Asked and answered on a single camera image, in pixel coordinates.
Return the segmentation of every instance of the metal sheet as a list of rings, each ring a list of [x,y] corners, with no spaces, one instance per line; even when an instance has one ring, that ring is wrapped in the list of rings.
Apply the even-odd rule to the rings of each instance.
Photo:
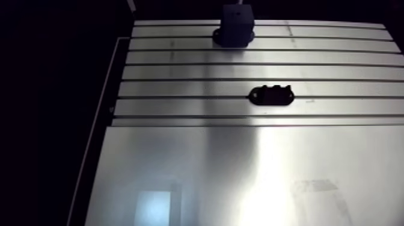
[[[127,66],[123,79],[243,79],[269,81],[404,81],[404,69],[342,66]]]
[[[400,225],[403,136],[403,126],[110,127],[86,226],[133,225],[137,197],[156,191],[180,193],[170,225]]]
[[[132,37],[211,37],[218,26],[136,26]],[[256,37],[327,37],[392,40],[386,30],[364,28],[322,28],[293,26],[256,26]]]
[[[136,20],[136,25],[219,25],[220,20]],[[314,21],[314,20],[255,20],[256,26],[260,25],[291,25],[291,26],[340,26],[356,28],[376,28],[384,29],[378,23],[355,23],[355,22],[335,22],[335,21]]]
[[[285,115],[404,115],[404,100],[296,99],[289,106],[256,106],[247,99],[117,100],[115,115],[226,117]]]
[[[164,49],[223,49],[211,38],[135,38],[130,50]],[[247,48],[250,50],[298,49],[400,52],[392,41],[334,40],[307,38],[256,38]]]
[[[115,118],[112,126],[353,126],[401,125],[404,117],[340,118]]]
[[[291,85],[295,96],[404,97],[404,83],[392,82],[122,82],[120,97],[244,97],[254,87]]]
[[[404,56],[387,53],[288,51],[129,52],[127,64],[359,64],[404,66]]]

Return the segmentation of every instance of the black background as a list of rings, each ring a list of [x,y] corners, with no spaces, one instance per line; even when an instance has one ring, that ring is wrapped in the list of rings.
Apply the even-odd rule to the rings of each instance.
[[[231,3],[234,2],[136,0],[135,18],[218,19],[221,5]],[[252,5],[256,19],[384,23],[404,49],[401,0],[244,3]],[[20,162],[20,173],[38,169],[38,180],[29,176],[29,182],[19,192],[35,191],[31,193],[38,197],[38,204],[30,210],[35,215],[39,210],[40,225],[65,225],[116,37],[129,35],[132,15],[126,0],[7,0],[1,4],[6,38],[2,43],[7,44],[3,51],[7,56],[3,61],[7,68],[4,75],[22,83],[19,89],[29,90],[16,96],[26,101],[15,107],[24,110],[17,116],[27,118],[23,126],[33,125],[24,138],[20,129],[15,131],[19,137],[16,143],[24,147],[29,144],[31,149],[37,146],[39,157],[29,155]],[[18,93],[11,87],[6,93]],[[27,109],[34,117],[26,117]]]

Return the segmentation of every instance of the black object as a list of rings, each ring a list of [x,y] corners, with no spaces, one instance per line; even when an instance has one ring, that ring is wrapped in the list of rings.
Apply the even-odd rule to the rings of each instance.
[[[254,39],[254,15],[250,5],[223,5],[220,28],[213,41],[222,47],[247,47]]]
[[[255,105],[265,106],[286,106],[293,102],[295,95],[290,85],[281,87],[274,85],[273,87],[255,87],[249,92],[247,99]]]

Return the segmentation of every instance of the black block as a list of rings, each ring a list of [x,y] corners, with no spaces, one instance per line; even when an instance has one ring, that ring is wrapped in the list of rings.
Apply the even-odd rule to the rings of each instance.
[[[220,29],[213,40],[222,47],[247,47],[254,38],[254,15],[250,5],[224,5]]]

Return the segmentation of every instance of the black 3d printed part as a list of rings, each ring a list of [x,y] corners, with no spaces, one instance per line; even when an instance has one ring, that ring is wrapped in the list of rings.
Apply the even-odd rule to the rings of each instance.
[[[260,106],[286,106],[293,102],[295,95],[290,85],[281,87],[274,85],[273,87],[255,87],[251,90],[247,99],[251,103]]]

